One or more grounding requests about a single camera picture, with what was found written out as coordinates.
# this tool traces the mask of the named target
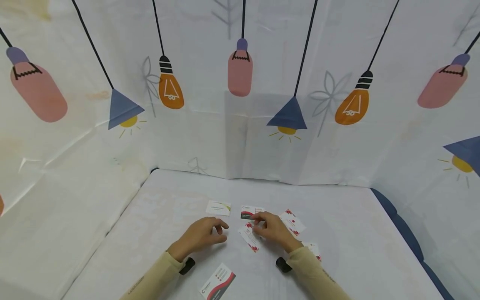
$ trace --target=yellow light bulb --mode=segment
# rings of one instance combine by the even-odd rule
[[[160,58],[160,83],[158,95],[163,105],[171,109],[180,109],[184,105],[183,93],[180,85],[173,76],[172,65],[166,56]]]
[[[282,127],[282,126],[278,126],[277,128],[278,128],[278,131],[280,131],[281,133],[288,134],[288,135],[293,135],[297,132],[297,130],[293,128]]]
[[[465,173],[470,173],[473,171],[473,168],[471,165],[469,165],[465,160],[462,160],[455,155],[452,158],[452,165],[454,165],[455,167],[457,167],[457,169]]]
[[[124,128],[132,127],[137,123],[137,120],[138,120],[138,117],[133,116],[132,118],[126,120],[125,122],[120,123],[120,126]]]
[[[360,121],[367,113],[369,103],[368,89],[373,80],[371,71],[362,74],[355,89],[343,100],[335,114],[335,121],[341,125],[352,125]]]

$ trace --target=beige sleeve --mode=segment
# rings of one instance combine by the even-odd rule
[[[287,264],[292,267],[300,283],[306,286],[315,300],[350,299],[307,247],[296,249],[289,255]]]
[[[177,276],[184,263],[177,262],[164,252],[120,300],[157,300],[165,287]]]

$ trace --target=blue lamp shade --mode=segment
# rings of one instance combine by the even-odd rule
[[[110,101],[110,121],[108,122],[108,129],[110,130],[144,111],[145,109],[141,108],[138,104],[128,99],[116,89],[113,89]]]
[[[449,144],[444,148],[468,163],[480,176],[480,136]]]
[[[267,126],[279,126],[291,129],[307,129],[307,125],[303,120],[300,105],[294,96],[290,101],[276,113],[276,115],[268,122]]]

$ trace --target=left hand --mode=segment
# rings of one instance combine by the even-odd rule
[[[218,235],[212,234],[213,227]],[[227,241],[227,236],[223,234],[222,228],[228,229],[228,224],[219,218],[213,216],[201,218],[191,224],[178,241],[167,249],[167,252],[178,262],[183,262],[194,252]]]

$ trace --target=business card with red swoosh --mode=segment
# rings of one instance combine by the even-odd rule
[[[251,220],[251,216],[264,211],[265,209],[263,207],[242,205],[240,219]]]
[[[280,216],[283,224],[287,226],[290,232],[294,236],[298,236],[302,231],[306,229],[305,225],[298,219],[291,210],[287,209]]]
[[[206,300],[219,300],[235,277],[236,275],[222,263],[200,289],[200,294]]]
[[[257,253],[260,249],[260,236],[253,233],[253,222],[248,222],[239,229],[241,237],[247,242],[250,249]]]

